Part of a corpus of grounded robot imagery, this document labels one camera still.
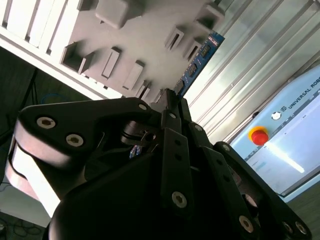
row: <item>blue cable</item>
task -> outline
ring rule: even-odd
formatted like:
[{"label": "blue cable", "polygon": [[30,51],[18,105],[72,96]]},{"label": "blue cable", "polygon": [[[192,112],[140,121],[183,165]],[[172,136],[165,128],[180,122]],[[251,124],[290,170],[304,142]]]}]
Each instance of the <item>blue cable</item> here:
[{"label": "blue cable", "polygon": [[45,95],[45,96],[41,99],[40,104],[45,104],[46,98],[49,98],[49,97],[61,97],[61,98],[63,98],[65,101],[69,101],[67,97],[62,96],[62,95],[60,95],[60,94],[58,94],[58,93],[48,93],[47,95]]}]

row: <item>red button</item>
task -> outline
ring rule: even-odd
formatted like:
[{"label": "red button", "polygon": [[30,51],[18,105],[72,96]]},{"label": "red button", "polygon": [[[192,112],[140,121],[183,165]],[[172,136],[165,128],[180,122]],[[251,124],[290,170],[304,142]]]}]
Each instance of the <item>red button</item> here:
[{"label": "red button", "polygon": [[252,142],[258,146],[263,146],[269,140],[268,134],[262,130],[257,130],[251,135]]}]

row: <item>emergency stop button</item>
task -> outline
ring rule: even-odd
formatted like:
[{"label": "emergency stop button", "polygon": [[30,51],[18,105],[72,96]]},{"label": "emergency stop button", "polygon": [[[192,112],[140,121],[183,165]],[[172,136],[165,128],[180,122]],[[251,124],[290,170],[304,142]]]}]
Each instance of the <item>emergency stop button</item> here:
[{"label": "emergency stop button", "polygon": [[250,130],[249,139],[258,146],[263,146],[269,140],[268,131],[263,126],[256,126]]}]

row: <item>blue circuit board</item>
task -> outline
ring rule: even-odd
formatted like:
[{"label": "blue circuit board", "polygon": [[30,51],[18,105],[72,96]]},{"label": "blue circuit board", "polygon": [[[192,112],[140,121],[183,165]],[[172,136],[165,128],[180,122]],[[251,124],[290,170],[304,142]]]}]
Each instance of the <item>blue circuit board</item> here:
[{"label": "blue circuit board", "polygon": [[217,32],[210,33],[174,88],[180,99],[186,94],[224,40],[225,38]]}]

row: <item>screw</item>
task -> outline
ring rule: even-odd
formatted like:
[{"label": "screw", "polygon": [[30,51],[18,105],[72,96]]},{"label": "screw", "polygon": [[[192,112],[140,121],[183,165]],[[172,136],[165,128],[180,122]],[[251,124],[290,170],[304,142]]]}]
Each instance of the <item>screw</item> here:
[{"label": "screw", "polygon": [[296,227],[299,229],[299,231],[304,234],[307,235],[307,230],[305,229],[305,227],[300,223],[300,222],[295,222]]},{"label": "screw", "polygon": [[43,129],[52,129],[56,126],[56,122],[50,117],[39,117],[36,120],[36,124]]},{"label": "screw", "polygon": [[292,233],[294,232],[288,223],[286,223],[285,221],[283,221],[282,224],[284,225],[285,229],[286,229],[289,233],[292,234]]},{"label": "screw", "polygon": [[251,221],[246,217],[241,215],[239,217],[239,222],[241,224],[241,226],[248,232],[248,233],[252,233],[254,231],[254,226],[252,225]]},{"label": "screw", "polygon": [[172,201],[173,203],[181,209],[184,209],[187,206],[186,197],[179,191],[175,191],[172,193]]},{"label": "screw", "polygon": [[80,147],[84,144],[84,139],[77,134],[70,134],[65,138],[65,140],[73,147]]},{"label": "screw", "polygon": [[230,152],[230,148],[229,148],[227,145],[223,144],[222,147],[223,147],[223,149],[226,150],[227,152]]},{"label": "screw", "polygon": [[139,104],[139,108],[141,108],[142,110],[147,110],[147,107],[143,104]]},{"label": "screw", "polygon": [[176,117],[176,115],[174,115],[173,113],[169,113],[169,115],[170,115],[170,117],[172,117],[173,119],[176,119],[177,117]]},{"label": "screw", "polygon": [[199,125],[195,125],[194,127],[195,127],[195,129],[197,129],[199,132],[201,132],[201,131],[202,131],[202,127],[201,127],[201,126],[199,126]]}]

